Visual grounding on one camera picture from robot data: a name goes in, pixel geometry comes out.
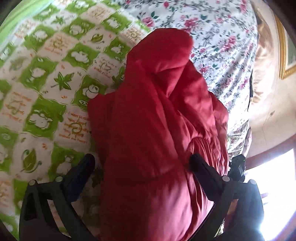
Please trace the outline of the red padded jacket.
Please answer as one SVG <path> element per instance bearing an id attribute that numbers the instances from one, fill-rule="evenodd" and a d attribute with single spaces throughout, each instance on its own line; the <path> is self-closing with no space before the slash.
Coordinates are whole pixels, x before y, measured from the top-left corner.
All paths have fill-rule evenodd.
<path id="1" fill-rule="evenodd" d="M 228 111 L 190 61 L 192 47 L 185 31 L 154 30 L 128 53 L 120 87 L 88 102 L 102 240 L 188 240 L 212 207 L 189 158 L 227 173 Z"/>

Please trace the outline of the beige pillow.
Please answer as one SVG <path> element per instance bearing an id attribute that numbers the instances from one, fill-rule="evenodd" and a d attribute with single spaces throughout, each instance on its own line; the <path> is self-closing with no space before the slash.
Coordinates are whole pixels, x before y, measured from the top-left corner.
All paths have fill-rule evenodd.
<path id="1" fill-rule="evenodd" d="M 258 43 L 252 72 L 252 103 L 258 103 L 271 92 L 275 79 L 275 46 L 272 32 L 257 7 L 253 7 L 258 30 Z"/>

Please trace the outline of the gold framed picture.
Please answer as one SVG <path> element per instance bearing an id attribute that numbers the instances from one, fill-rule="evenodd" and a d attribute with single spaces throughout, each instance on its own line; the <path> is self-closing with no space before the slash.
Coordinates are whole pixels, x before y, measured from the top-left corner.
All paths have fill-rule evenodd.
<path id="1" fill-rule="evenodd" d="M 295 73 L 295 45 L 277 15 L 274 15 L 280 44 L 279 78 Z"/>

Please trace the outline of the floral white pink bedsheet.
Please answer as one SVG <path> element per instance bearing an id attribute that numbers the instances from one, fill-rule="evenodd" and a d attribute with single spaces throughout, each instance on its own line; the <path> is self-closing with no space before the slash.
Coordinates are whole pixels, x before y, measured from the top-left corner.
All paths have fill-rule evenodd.
<path id="1" fill-rule="evenodd" d="M 246 155 L 251 144 L 248 107 L 257 49 L 251 1 L 118 1 L 149 29 L 176 28 L 194 45 L 190 59 L 210 92 L 229 113 L 229 157 Z"/>

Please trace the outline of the green white patterned quilt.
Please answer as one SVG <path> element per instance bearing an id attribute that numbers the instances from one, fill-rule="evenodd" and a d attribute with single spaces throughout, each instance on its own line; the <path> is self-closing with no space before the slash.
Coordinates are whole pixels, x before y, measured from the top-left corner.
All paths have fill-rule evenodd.
<path id="1" fill-rule="evenodd" d="M 113 1 L 1 1 L 1 19 L 1 221 L 18 238 L 28 182 L 94 154 L 88 102 L 149 29 Z"/>

